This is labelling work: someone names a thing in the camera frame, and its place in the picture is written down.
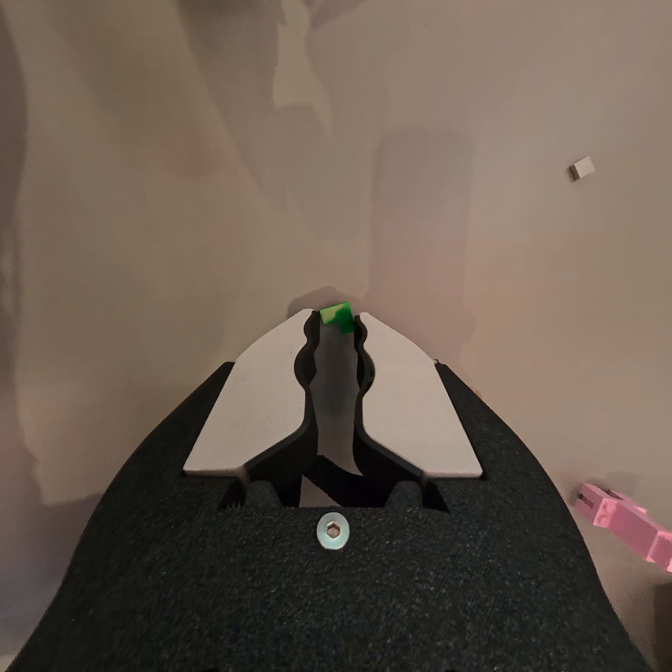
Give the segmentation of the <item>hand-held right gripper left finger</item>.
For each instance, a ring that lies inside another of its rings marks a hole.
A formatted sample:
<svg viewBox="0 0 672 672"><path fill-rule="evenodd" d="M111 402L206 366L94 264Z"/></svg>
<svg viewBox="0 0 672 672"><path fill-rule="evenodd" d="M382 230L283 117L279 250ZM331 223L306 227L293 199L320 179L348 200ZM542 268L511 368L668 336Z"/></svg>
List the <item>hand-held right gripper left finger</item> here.
<svg viewBox="0 0 672 672"><path fill-rule="evenodd" d="M299 311L254 341L233 364L183 471L293 483L317 456L310 383L321 317Z"/></svg>

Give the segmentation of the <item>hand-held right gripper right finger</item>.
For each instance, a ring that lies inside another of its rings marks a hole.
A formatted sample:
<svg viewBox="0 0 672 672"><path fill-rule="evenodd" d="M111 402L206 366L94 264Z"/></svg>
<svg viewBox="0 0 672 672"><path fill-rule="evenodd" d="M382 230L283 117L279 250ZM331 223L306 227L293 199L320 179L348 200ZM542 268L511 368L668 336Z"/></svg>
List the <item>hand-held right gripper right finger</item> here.
<svg viewBox="0 0 672 672"><path fill-rule="evenodd" d="M480 478L483 467L443 385L437 362L369 313L355 318L353 457L367 478L425 484Z"/></svg>

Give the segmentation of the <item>green corner brick tile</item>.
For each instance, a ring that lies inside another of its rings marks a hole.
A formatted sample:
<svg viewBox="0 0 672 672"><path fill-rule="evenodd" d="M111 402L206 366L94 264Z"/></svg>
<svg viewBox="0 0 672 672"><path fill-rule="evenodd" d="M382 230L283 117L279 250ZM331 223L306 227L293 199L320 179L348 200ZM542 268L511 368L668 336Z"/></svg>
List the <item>green corner brick tile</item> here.
<svg viewBox="0 0 672 672"><path fill-rule="evenodd" d="M342 334L354 331L354 315L348 301L322 308L319 314L324 325L337 324Z"/></svg>

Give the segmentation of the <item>pink brick assembly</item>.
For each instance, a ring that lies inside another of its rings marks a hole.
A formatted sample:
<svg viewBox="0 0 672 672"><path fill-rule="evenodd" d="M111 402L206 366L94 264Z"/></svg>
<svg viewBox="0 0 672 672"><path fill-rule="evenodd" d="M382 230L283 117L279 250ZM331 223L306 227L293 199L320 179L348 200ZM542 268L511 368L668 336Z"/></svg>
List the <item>pink brick assembly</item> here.
<svg viewBox="0 0 672 672"><path fill-rule="evenodd" d="M671 531L626 495L584 483L574 508L592 526L609 530L638 556L671 573Z"/></svg>

